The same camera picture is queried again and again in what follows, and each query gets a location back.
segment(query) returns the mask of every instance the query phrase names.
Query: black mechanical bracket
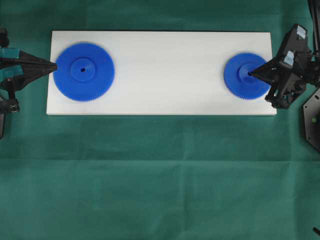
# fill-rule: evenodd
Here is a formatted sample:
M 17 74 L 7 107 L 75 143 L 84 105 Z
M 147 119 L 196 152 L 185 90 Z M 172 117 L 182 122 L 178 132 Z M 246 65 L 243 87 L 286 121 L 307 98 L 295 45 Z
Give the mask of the black mechanical bracket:
M 0 114 L 0 139 L 4 136 L 4 126 L 5 126 L 5 114 Z
M 3 78 L 0 79 L 0 89 L 8 93 L 8 99 L 0 99 L 0 138 L 4 134 L 4 114 L 20 111 L 16 91 L 57 70 L 55 63 L 17 48 L 8 48 L 8 45 L 8 31 L 0 28 L 0 78 Z
M 271 86 L 265 100 L 277 109 L 288 109 L 307 84 L 320 87 L 320 1 L 308 0 L 308 5 L 314 52 L 308 47 L 307 29 L 295 24 L 284 36 L 276 56 L 249 73 Z

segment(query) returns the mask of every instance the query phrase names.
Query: green cloth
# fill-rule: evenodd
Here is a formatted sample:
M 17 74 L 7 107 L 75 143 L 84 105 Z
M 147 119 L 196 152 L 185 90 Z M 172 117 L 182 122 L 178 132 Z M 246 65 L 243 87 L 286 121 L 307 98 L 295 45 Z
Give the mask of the green cloth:
M 0 1 L 10 46 L 45 59 L 52 30 L 271 32 L 275 54 L 295 23 L 311 46 L 307 0 Z M 46 76 L 17 92 L 6 116 L 0 239 L 319 239 L 301 108 L 314 87 L 267 117 L 47 116 L 47 89 Z

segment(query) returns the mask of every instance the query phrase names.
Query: white board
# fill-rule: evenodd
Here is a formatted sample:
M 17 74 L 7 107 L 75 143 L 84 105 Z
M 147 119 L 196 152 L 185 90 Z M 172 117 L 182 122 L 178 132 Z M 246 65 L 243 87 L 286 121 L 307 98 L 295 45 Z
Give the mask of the white board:
M 91 42 L 112 57 L 115 78 L 100 98 L 64 96 L 49 76 L 48 115 L 275 115 L 265 96 L 240 99 L 224 67 L 242 52 L 272 58 L 269 32 L 53 31 L 51 61 L 68 46 Z

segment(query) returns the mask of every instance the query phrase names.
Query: metal plate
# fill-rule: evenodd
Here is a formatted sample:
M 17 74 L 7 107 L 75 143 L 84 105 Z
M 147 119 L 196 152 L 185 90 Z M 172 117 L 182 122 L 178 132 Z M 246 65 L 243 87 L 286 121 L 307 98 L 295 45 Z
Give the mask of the metal plate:
M 0 114 L 0 139 L 4 136 L 4 123 L 5 123 L 5 115 Z
M 306 140 L 320 152 L 320 89 L 303 105 Z

